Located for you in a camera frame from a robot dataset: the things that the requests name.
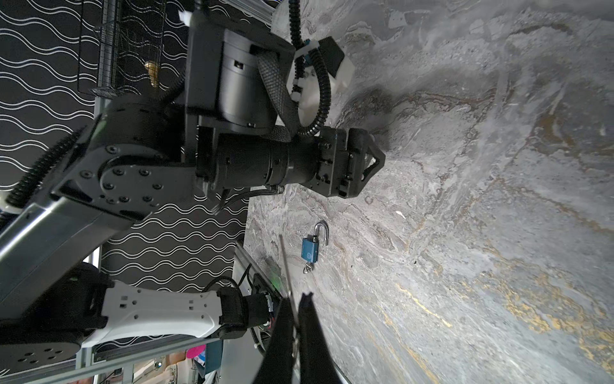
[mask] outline black wire rack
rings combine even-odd
[[[91,31],[90,37],[87,31],[84,34],[88,12],[83,4],[85,1],[81,12],[77,90],[109,99],[123,93],[158,93],[166,1],[106,1],[99,16],[94,15],[99,26]]]

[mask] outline white bracket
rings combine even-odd
[[[104,295],[102,315],[109,318],[107,326],[95,330],[82,348],[124,337],[206,337],[220,327],[222,306],[215,291],[176,293],[132,287],[117,280],[114,283]]]

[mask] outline black wavy patterned carpet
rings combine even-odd
[[[161,90],[183,70],[188,29],[177,11],[191,10],[192,4],[166,3]],[[94,97],[77,91],[77,58],[82,34],[79,89],[84,82],[94,86],[99,46],[94,29],[100,25],[102,0],[84,0],[82,28],[81,5],[80,0],[10,0],[0,6],[0,190],[11,190],[45,150],[93,118]],[[126,5],[131,12],[125,16],[132,18],[134,28],[148,32],[142,19],[153,12],[151,2],[130,0]],[[266,28],[219,1],[211,1],[210,10]],[[143,87],[150,81],[144,68],[129,75],[137,77]],[[212,216],[211,208],[217,202],[195,195],[194,201],[162,206],[103,245],[102,270],[128,284],[178,292],[199,291],[215,276],[231,275],[231,243],[243,239],[247,202]],[[142,339],[118,340],[100,348]]]

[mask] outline gray marble surface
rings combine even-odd
[[[246,248],[279,278],[284,237],[350,380],[613,382],[612,2],[302,3],[357,66],[329,124],[386,167],[350,200],[252,199]]]

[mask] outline robotic arm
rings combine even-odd
[[[31,369],[122,337],[233,338],[266,323],[277,309],[270,293],[148,291],[80,261],[165,203],[191,199],[194,187],[222,196],[217,211],[292,183],[327,197],[357,196],[385,156],[365,130],[324,126],[331,69],[322,71],[339,60],[321,51],[295,57],[275,35],[195,12],[176,85],[156,99],[117,97],[39,159],[0,207],[3,368]],[[306,127],[286,90],[292,61],[305,55],[321,94]],[[284,126],[275,126],[277,116]],[[227,200],[233,188],[258,186],[265,188]],[[28,357],[34,352],[40,358]]]

